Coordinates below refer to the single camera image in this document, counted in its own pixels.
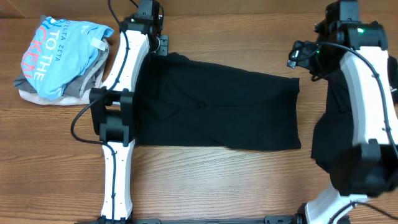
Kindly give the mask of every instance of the brown wooden surface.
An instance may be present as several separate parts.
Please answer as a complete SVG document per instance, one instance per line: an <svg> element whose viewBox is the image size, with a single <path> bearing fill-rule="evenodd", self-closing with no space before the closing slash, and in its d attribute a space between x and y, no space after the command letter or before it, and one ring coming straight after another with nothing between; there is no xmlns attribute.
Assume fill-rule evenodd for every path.
<svg viewBox="0 0 398 224"><path fill-rule="evenodd" d="M222 147L138 147L131 192L134 218L163 220L261 218L293 214L314 199L329 178L310 158L313 127L325 109L326 85L306 70L286 67L295 40L315 40L313 24L323 13L235 16L170 16L164 33L170 51L192 60L220 63L284 77L300 77L297 118L302 149L282 152ZM396 12L364 13L384 24L392 55L398 56ZM91 18L117 29L111 17ZM0 20L0 223L66 224L95 219L104 194L99 146L75 141L69 132L82 106L39 106L22 100L12 81L20 70L36 19ZM110 65L117 51L113 45ZM96 139L91 116L78 134ZM373 200L398 214L398 192ZM359 207L355 223L393 223Z"/></svg>
<svg viewBox="0 0 398 224"><path fill-rule="evenodd" d="M106 0L9 0L25 17L41 14L55 17L110 16ZM253 13L321 12L336 0L158 0L166 15L219 15ZM359 0L363 12L395 12L396 0ZM113 0L118 14L131 14L136 10L128 0Z"/></svg>
<svg viewBox="0 0 398 224"><path fill-rule="evenodd" d="M21 18L24 15L19 12L10 0L0 0L0 18Z"/></svg>

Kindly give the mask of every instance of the black fabric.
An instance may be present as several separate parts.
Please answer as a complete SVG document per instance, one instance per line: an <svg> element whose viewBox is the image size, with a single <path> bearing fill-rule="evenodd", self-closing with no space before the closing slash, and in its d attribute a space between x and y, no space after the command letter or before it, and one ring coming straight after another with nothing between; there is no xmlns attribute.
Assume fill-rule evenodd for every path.
<svg viewBox="0 0 398 224"><path fill-rule="evenodd" d="M390 83L396 88L397 60L390 57L388 68ZM353 133L354 121L348 86L340 72L329 79L326 112L315 126L311 157L322 169L330 172L338 154L352 149Z"/></svg>
<svg viewBox="0 0 398 224"><path fill-rule="evenodd" d="M150 55L134 98L140 145L299 149L298 78Z"/></svg>

